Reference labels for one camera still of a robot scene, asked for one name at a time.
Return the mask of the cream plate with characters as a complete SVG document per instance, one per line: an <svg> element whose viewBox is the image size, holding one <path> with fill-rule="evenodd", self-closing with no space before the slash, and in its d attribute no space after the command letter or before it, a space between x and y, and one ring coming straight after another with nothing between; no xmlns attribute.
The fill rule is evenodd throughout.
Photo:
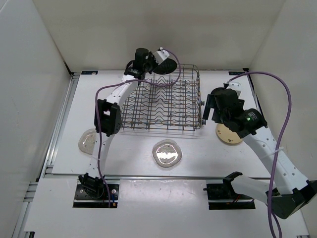
<svg viewBox="0 0 317 238"><path fill-rule="evenodd" d="M242 142L242 139L238 136L237 133L231 131L223 124L218 123L216 125L215 131L218 138L226 144L237 145Z"/></svg>

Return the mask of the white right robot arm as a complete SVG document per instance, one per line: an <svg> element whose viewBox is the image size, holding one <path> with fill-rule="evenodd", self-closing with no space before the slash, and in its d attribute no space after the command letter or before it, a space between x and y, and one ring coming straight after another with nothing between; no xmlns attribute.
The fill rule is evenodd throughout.
<svg viewBox="0 0 317 238"><path fill-rule="evenodd" d="M290 161L281 147L277 146L266 120L254 109L244 109L244 100L231 88L216 88L207 96L203 118L223 124L237 133L257 155L267 171L274 176L271 202L268 202L269 186L234 172L226 176L222 186L228 198L243 194L270 206L273 213L286 219L310 203L317 195L317 182L309 180Z"/></svg>

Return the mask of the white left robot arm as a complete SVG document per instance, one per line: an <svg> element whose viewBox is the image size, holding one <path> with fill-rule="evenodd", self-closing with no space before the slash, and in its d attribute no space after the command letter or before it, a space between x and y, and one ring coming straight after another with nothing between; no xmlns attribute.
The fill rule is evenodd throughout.
<svg viewBox="0 0 317 238"><path fill-rule="evenodd" d="M92 159L78 177L76 200L116 201L118 190L106 182L104 168L122 128L195 131L205 124L198 69L164 48L138 48L121 80L109 88L105 99L95 96Z"/></svg>

